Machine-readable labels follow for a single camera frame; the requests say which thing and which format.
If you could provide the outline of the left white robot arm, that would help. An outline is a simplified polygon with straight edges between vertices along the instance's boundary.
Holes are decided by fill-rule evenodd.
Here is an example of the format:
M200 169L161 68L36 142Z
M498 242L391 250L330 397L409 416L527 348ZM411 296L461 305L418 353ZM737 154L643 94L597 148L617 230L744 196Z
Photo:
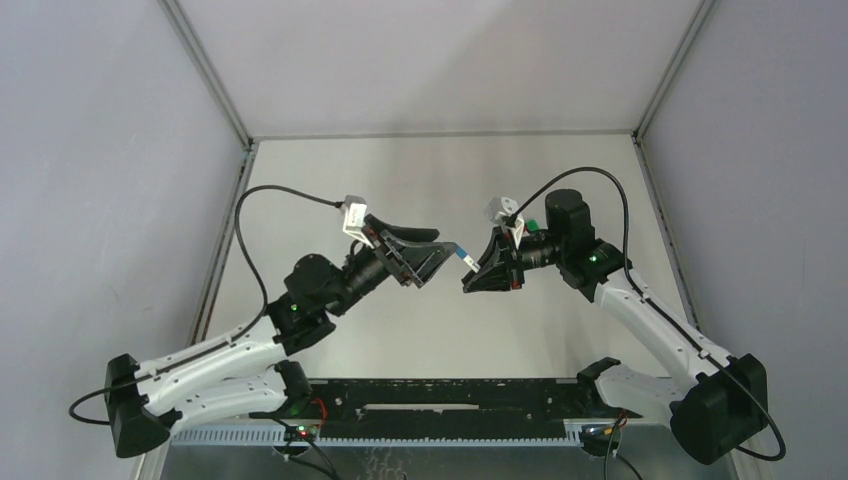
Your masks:
M125 353L106 367L104 403L117 457L156 449L195 426L248 413L302 411L311 387L294 354L331 334L341 317L385 280L423 287L458 246L430 228L368 214L368 246L342 266L312 253L285 277L285 292L258 318L157 359Z

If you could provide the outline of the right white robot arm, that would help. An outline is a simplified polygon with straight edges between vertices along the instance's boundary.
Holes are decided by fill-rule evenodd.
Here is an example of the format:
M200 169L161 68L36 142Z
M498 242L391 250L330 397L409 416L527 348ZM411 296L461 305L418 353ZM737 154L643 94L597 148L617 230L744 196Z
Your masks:
M466 293L520 289L529 270L554 266L589 303L619 321L667 375L646 375L605 357L578 380L603 404L668 428L695 461L710 465L769 425L765 366L735 356L674 314L626 259L595 234L582 195L559 189L544 199L546 226L528 229L519 204L495 197L481 258L462 279Z

